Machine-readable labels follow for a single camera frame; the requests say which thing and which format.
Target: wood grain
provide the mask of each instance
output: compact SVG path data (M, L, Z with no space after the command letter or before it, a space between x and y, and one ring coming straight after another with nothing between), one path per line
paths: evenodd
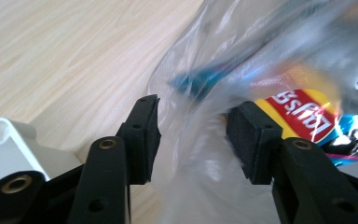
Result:
M87 157L115 135L201 0L0 0L0 117L30 123L47 147ZM132 222L158 197L133 187Z

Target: white plastic part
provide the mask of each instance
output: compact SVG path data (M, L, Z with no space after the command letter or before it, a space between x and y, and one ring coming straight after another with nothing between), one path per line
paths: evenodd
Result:
M0 179L35 170L49 181L81 165L72 153L39 146L35 139L33 126L0 118Z

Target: plastic bag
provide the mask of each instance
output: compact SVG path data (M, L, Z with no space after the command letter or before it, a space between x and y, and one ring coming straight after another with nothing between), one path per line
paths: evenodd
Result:
M357 115L356 25L354 0L205 1L149 81L149 93L161 97L158 222L279 222L271 187L245 179L221 115L245 100L308 89L340 115ZM303 64L321 75L287 75Z

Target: wooden table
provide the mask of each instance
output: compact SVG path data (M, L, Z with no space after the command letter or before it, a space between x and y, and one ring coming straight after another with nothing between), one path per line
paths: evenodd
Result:
M0 117L85 161L114 135L201 0L0 0ZM131 188L132 222L155 223L150 185Z

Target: black plastic mount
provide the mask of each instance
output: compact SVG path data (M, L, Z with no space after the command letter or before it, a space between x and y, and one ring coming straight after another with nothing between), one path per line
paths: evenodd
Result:
M158 97L137 101L117 136L92 143L87 161L45 182L36 171L0 180L0 223L131 223L131 184L150 180Z
M227 137L253 184L270 184L281 223L358 223L358 192L310 141L282 140L255 103L227 115Z

